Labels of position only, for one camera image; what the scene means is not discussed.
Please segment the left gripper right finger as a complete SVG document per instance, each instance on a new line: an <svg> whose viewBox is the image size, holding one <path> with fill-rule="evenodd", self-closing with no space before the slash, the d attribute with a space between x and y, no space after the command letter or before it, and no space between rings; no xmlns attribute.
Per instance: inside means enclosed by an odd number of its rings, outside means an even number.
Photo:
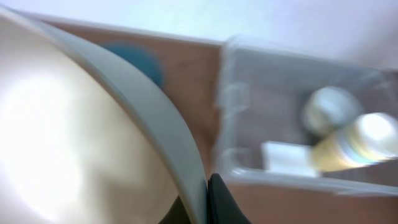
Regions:
<svg viewBox="0 0 398 224"><path fill-rule="evenodd" d="M207 207L209 224L251 224L219 174L208 180Z"/></svg>

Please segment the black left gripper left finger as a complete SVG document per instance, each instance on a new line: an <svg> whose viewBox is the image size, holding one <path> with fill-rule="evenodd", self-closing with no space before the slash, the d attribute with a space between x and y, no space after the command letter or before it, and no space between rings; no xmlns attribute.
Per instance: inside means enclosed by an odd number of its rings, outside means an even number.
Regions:
<svg viewBox="0 0 398 224"><path fill-rule="evenodd" d="M165 217L159 224L191 224L187 211L180 197L177 197Z"/></svg>

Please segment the clear plastic storage container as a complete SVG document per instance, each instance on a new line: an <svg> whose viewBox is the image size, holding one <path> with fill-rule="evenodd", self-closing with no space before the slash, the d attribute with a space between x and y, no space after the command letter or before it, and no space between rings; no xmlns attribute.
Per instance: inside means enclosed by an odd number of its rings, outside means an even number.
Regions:
<svg viewBox="0 0 398 224"><path fill-rule="evenodd" d="M227 41L220 57L216 171L226 182L397 194L397 161L317 172L308 161L317 138L302 123L305 101L326 86L348 91L367 113L396 116L396 71L311 57L246 37Z"/></svg>

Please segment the yellow cup front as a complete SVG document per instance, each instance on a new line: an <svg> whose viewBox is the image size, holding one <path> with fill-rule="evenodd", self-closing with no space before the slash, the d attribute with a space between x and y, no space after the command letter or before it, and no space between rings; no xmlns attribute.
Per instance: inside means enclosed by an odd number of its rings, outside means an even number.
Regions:
<svg viewBox="0 0 398 224"><path fill-rule="evenodd" d="M334 172L353 168L354 164L346 156L335 134L321 140L313 147L312 161L322 172Z"/></svg>

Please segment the cream bowl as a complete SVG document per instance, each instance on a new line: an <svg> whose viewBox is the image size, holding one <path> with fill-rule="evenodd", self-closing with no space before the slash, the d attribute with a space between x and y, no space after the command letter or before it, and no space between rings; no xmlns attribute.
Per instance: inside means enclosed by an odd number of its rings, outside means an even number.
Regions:
<svg viewBox="0 0 398 224"><path fill-rule="evenodd" d="M1 8L1 222L206 223L178 109L107 49Z"/></svg>

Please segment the light grey small bowl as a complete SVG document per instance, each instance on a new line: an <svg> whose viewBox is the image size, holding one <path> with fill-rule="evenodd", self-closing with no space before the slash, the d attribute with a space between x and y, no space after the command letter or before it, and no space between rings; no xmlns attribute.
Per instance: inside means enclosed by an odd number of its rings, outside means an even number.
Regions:
<svg viewBox="0 0 398 224"><path fill-rule="evenodd" d="M335 86L314 91L302 108L302 123L312 134L322 138L345 126L364 108L351 93Z"/></svg>

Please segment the dark blue bowl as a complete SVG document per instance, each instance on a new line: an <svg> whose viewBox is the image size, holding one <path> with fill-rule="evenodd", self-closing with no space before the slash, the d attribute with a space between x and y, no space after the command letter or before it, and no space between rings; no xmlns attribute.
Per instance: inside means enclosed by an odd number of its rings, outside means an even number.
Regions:
<svg viewBox="0 0 398 224"><path fill-rule="evenodd" d="M147 50L128 42L120 41L101 44L101 46L135 66L159 88L164 87L164 73L161 64Z"/></svg>

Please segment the cream white cup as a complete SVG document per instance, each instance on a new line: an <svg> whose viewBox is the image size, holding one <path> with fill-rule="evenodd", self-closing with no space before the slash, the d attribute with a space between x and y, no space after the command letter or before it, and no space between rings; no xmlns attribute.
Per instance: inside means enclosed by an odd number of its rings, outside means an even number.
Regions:
<svg viewBox="0 0 398 224"><path fill-rule="evenodd" d="M397 119L386 113L359 116L350 126L356 150L367 159L386 161L397 157Z"/></svg>

